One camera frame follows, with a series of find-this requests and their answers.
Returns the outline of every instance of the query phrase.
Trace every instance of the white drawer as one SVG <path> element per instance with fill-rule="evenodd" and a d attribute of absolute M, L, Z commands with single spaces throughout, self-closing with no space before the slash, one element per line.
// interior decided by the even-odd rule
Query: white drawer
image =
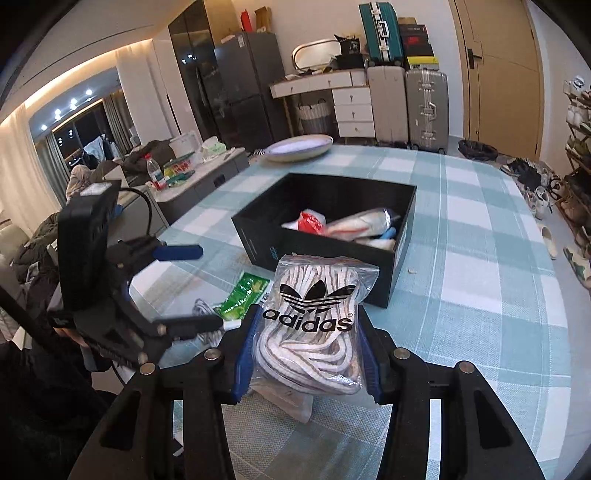
<path fill-rule="evenodd" d="M 322 73 L 312 75 L 308 77 L 308 80 L 310 82 L 310 91 L 351 86 L 351 74 L 349 72 Z"/>
<path fill-rule="evenodd" d="M 354 87 L 367 85 L 367 82 L 365 81 L 365 69 L 351 70 L 351 83 Z"/>
<path fill-rule="evenodd" d="M 373 122 L 340 122 L 339 135 L 341 137 L 375 137 Z"/>
<path fill-rule="evenodd" d="M 295 95 L 296 93 L 304 93 L 310 91 L 310 82 L 307 78 L 291 80 L 289 82 L 276 83 L 271 85 L 271 95 L 273 98 L 285 97 L 288 95 Z"/>
<path fill-rule="evenodd" d="M 333 90 L 333 99 L 335 99 L 335 105 L 371 105 L 369 87 Z"/>
<path fill-rule="evenodd" d="M 371 105 L 335 105 L 337 122 L 373 122 Z"/>

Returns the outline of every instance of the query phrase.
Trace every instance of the silver suitcase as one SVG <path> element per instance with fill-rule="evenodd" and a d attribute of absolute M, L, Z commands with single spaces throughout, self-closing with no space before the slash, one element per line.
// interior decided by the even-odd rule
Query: silver suitcase
<path fill-rule="evenodd" d="M 370 67 L 368 80 L 376 139 L 388 144 L 408 142 L 404 69 L 390 66 Z"/>
<path fill-rule="evenodd" d="M 449 142 L 447 75 L 434 70 L 410 70 L 406 76 L 412 148 L 446 153 Z"/>

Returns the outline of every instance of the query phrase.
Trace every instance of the gray curtain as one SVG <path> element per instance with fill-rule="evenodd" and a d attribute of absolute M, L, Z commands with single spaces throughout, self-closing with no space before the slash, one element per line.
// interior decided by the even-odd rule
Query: gray curtain
<path fill-rule="evenodd" d="M 36 143 L 35 149 L 49 185 L 51 185 L 61 206 L 65 206 L 66 187 L 70 181 L 70 172 L 66 167 L 64 157 L 53 133 L 48 134 L 43 140 Z"/>
<path fill-rule="evenodd" d="M 103 104 L 117 148 L 123 155 L 129 153 L 133 148 L 129 141 L 131 136 L 129 129 L 133 126 L 133 121 L 125 102 L 123 90 L 103 98 Z"/>

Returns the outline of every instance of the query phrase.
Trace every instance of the green packet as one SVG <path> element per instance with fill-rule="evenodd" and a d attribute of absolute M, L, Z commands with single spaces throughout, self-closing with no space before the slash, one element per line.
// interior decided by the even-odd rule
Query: green packet
<path fill-rule="evenodd" d="M 265 293 L 269 280 L 244 272 L 230 292 L 228 298 L 214 311 L 224 319 L 224 322 L 237 322 L 240 325 L 246 316 L 248 307 L 259 301 Z"/>

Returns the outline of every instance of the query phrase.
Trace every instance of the teal suitcase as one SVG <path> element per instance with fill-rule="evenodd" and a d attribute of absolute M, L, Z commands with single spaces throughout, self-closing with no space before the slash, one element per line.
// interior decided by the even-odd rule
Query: teal suitcase
<path fill-rule="evenodd" d="M 400 28 L 394 7 L 387 2 L 359 6 L 369 56 L 377 65 L 404 65 Z"/>

